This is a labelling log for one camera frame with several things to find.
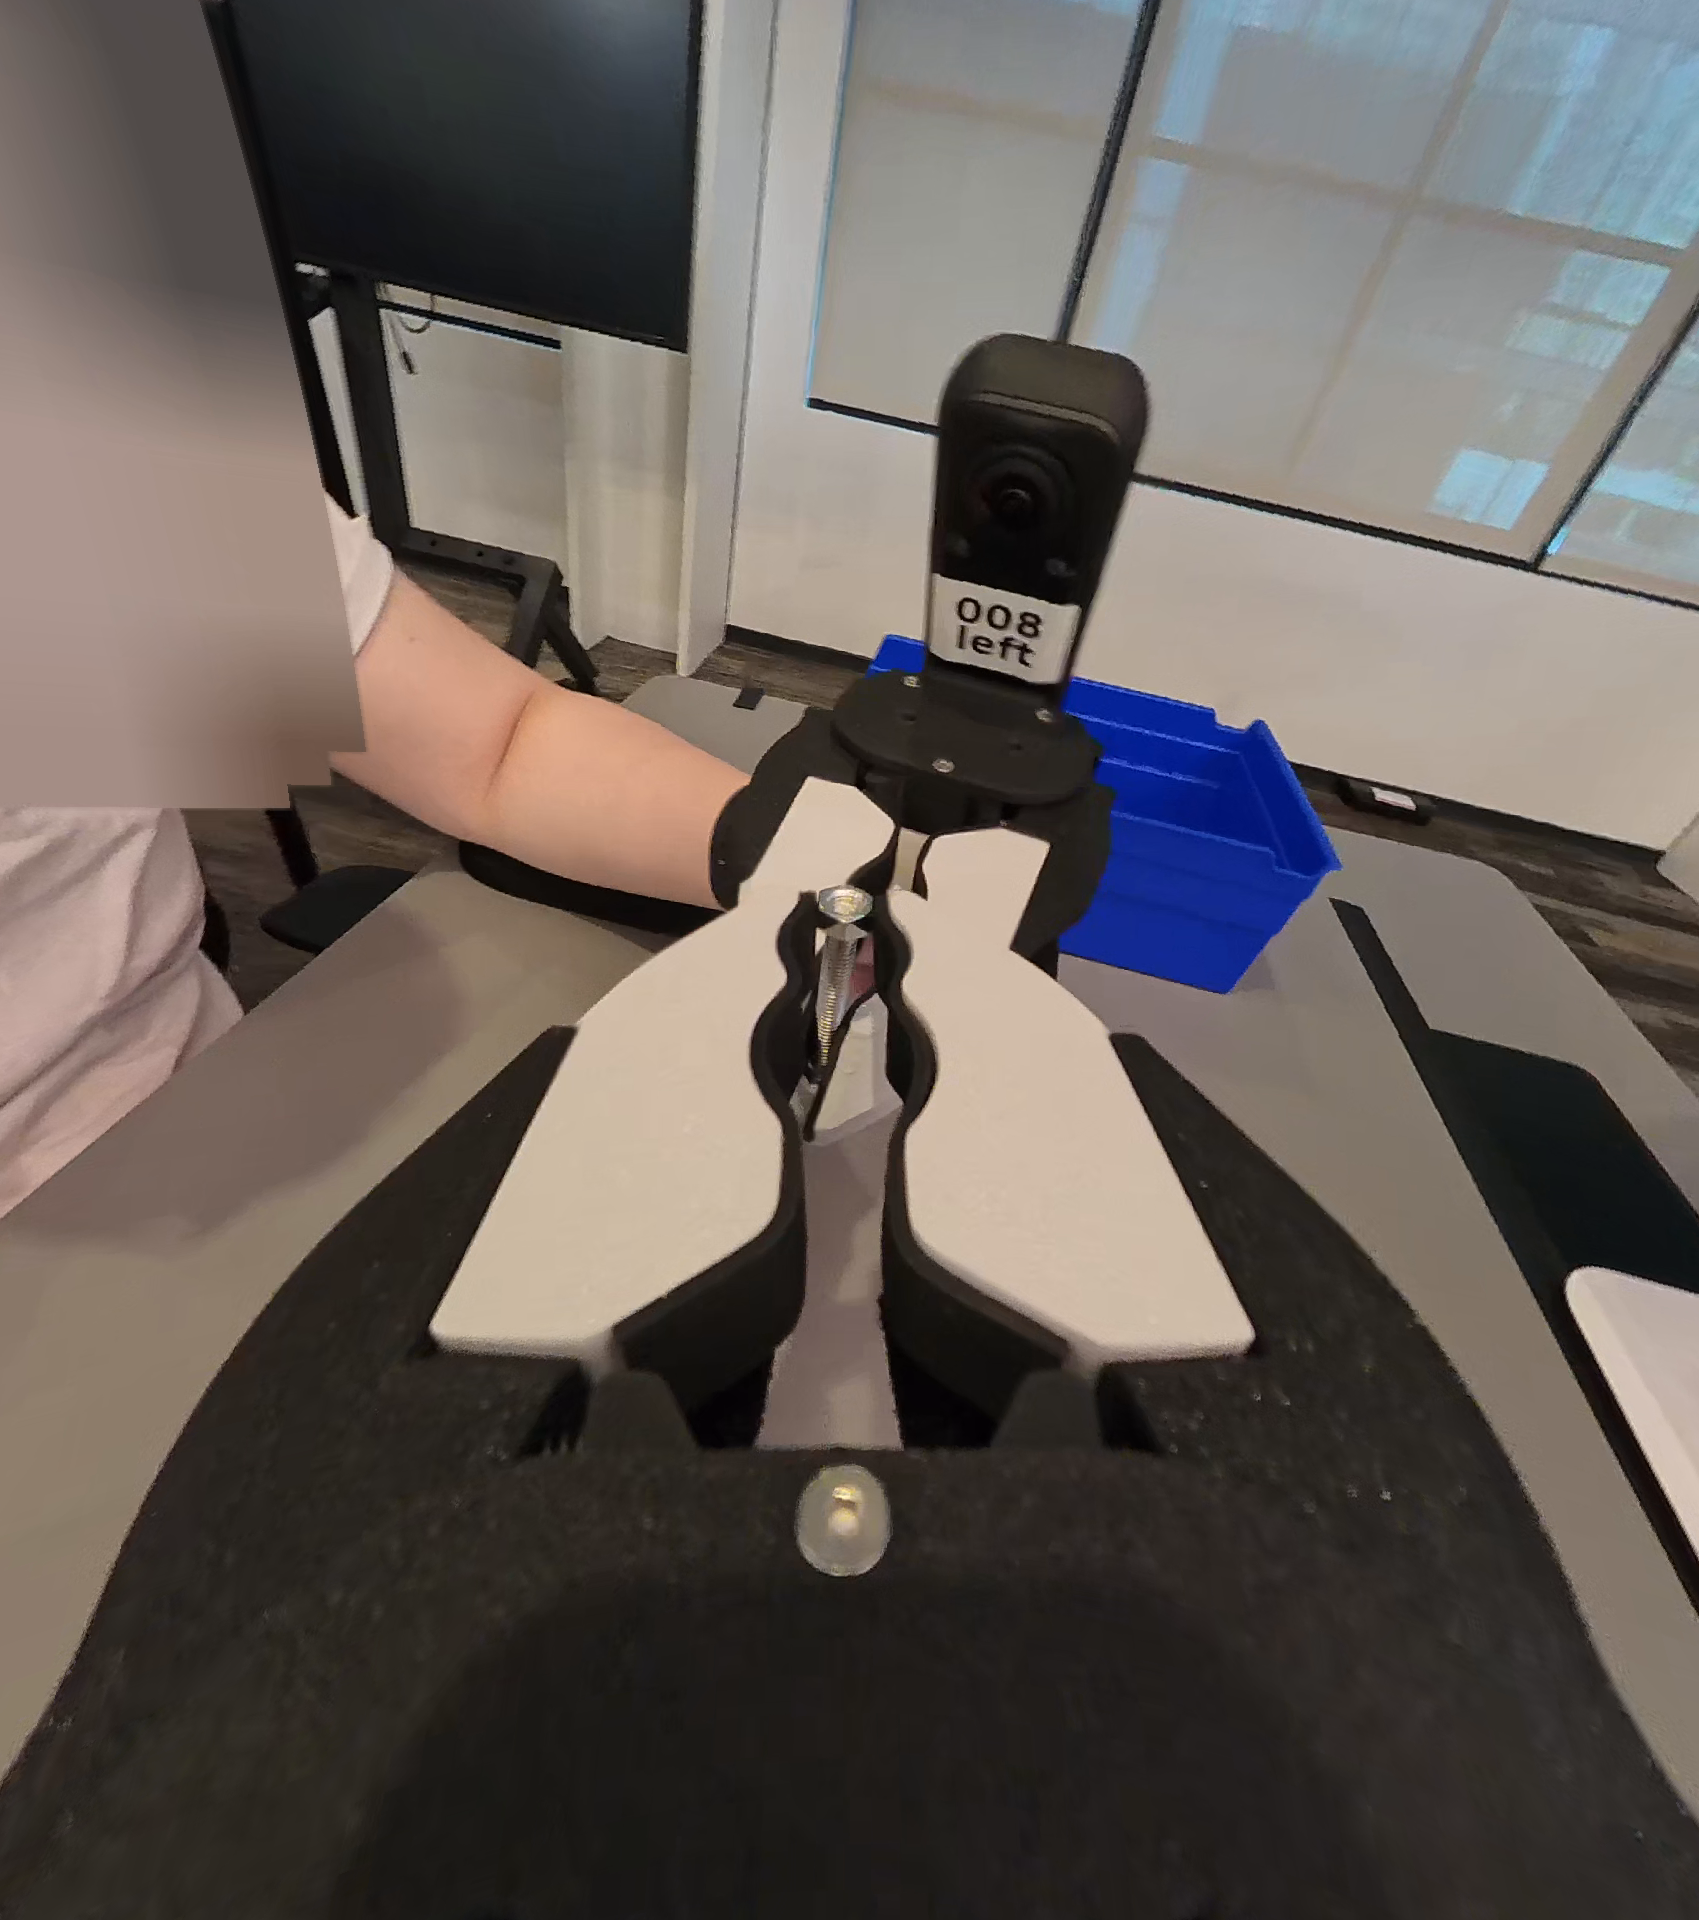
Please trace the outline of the large black screen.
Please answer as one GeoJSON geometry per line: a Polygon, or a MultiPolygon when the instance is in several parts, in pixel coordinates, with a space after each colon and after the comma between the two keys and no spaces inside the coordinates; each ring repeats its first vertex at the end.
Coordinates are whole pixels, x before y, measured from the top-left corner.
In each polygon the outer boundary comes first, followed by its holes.
{"type": "Polygon", "coordinates": [[[686,351],[704,6],[236,1],[288,255],[686,351]]]}

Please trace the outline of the person's white shirt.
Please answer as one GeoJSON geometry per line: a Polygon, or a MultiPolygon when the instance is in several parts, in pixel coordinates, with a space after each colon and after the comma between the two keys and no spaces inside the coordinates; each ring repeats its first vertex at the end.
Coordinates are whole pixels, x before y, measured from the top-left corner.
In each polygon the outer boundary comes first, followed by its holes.
{"type": "Polygon", "coordinates": [[[174,808],[0,808],[0,1218],[240,1018],[174,808]]]}

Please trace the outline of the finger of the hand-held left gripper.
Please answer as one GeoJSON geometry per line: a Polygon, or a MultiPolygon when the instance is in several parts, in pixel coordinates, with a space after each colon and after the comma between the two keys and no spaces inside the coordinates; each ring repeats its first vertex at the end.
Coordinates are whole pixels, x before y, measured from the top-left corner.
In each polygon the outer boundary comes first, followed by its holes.
{"type": "Polygon", "coordinates": [[[798,1081],[792,1105],[806,1140],[836,1140],[858,1132],[868,1113],[882,1105],[876,1091],[874,1039],[862,1015],[874,994],[876,911],[894,880],[896,847],[894,822],[866,791],[844,781],[810,777],[790,800],[756,869],[738,888],[738,906],[766,909],[774,936],[786,928],[796,930],[796,1010],[804,1020],[804,1035],[796,1043],[798,1081]],[[816,911],[814,896],[836,883],[870,889],[876,903],[862,923],[856,998],[838,1032],[822,1087],[816,1090],[810,1079],[816,947],[828,923],[816,911]]]}
{"type": "Polygon", "coordinates": [[[826,1091],[842,1134],[910,1101],[928,1067],[922,1134],[1039,1134],[1069,1095],[1069,994],[1013,940],[1049,847],[1009,828],[938,836],[916,888],[892,888],[902,946],[892,988],[854,1014],[826,1091]]]}

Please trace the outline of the blue plastic bin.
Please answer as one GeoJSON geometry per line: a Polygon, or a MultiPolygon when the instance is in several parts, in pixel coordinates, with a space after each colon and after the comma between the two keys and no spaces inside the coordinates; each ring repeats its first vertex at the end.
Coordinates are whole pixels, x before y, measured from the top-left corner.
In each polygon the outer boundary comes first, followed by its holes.
{"type": "MultiPolygon", "coordinates": [[[[876,674],[918,665],[892,640],[876,674]]],[[[1059,951],[1225,994],[1339,867],[1267,726],[1071,675],[1065,711],[1101,748],[1109,855],[1059,951]]]]}

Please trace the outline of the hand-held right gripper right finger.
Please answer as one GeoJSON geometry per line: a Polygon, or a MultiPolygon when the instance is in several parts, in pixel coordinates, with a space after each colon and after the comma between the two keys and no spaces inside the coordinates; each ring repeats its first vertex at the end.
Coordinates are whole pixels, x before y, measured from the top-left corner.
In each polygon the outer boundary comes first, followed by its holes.
{"type": "Polygon", "coordinates": [[[1245,1355],[1253,1325],[1117,1037],[989,923],[888,901],[884,1311],[922,1365],[1245,1355]]]}

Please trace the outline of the person's left forearm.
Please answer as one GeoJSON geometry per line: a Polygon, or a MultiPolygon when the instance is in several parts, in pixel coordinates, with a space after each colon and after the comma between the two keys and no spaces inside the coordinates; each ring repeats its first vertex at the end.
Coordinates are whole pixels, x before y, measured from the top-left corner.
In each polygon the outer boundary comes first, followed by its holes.
{"type": "Polygon", "coordinates": [[[386,564],[344,573],[364,745],[334,771],[424,826],[606,889],[710,907],[744,773],[562,688],[386,564]]]}

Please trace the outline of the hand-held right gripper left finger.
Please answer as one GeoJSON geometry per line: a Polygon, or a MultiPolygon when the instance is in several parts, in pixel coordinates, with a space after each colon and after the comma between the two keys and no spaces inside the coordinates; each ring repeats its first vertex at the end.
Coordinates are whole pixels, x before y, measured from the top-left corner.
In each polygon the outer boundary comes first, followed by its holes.
{"type": "Polygon", "coordinates": [[[764,1365],[804,1304],[784,1033],[814,900],[754,894],[570,1029],[430,1321],[448,1352],[764,1365]]]}

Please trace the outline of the window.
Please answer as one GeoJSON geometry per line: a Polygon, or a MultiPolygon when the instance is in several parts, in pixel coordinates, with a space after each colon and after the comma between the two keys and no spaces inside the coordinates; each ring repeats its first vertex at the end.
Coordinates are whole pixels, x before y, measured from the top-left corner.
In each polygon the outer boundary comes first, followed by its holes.
{"type": "Polygon", "coordinates": [[[808,403],[1117,351],[1149,483],[1699,610],[1699,4],[850,4],[808,403]]]}

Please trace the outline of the small silver bolt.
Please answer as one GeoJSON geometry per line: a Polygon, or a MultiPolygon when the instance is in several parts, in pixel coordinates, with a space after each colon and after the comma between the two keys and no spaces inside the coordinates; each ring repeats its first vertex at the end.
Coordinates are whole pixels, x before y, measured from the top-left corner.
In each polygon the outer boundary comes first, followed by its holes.
{"type": "Polygon", "coordinates": [[[810,1079],[818,1091],[836,1049],[838,1032],[856,998],[854,975],[862,937],[860,921],[830,921],[816,947],[810,1079]]]}

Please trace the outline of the black screen stand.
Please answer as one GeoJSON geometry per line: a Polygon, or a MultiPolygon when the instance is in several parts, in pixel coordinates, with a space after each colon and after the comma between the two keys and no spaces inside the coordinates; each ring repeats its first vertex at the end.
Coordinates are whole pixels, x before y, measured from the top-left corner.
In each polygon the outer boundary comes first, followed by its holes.
{"type": "Polygon", "coordinates": [[[424,307],[382,300],[348,271],[312,263],[292,268],[300,313],[312,332],[316,383],[312,417],[326,472],[344,499],[368,517],[382,544],[404,564],[488,581],[512,595],[504,648],[526,665],[554,661],[560,679],[600,696],[592,654],[574,630],[564,565],[544,544],[524,542],[506,519],[478,522],[478,535],[444,531],[414,510],[398,417],[396,339],[390,321],[424,326],[424,307]]]}

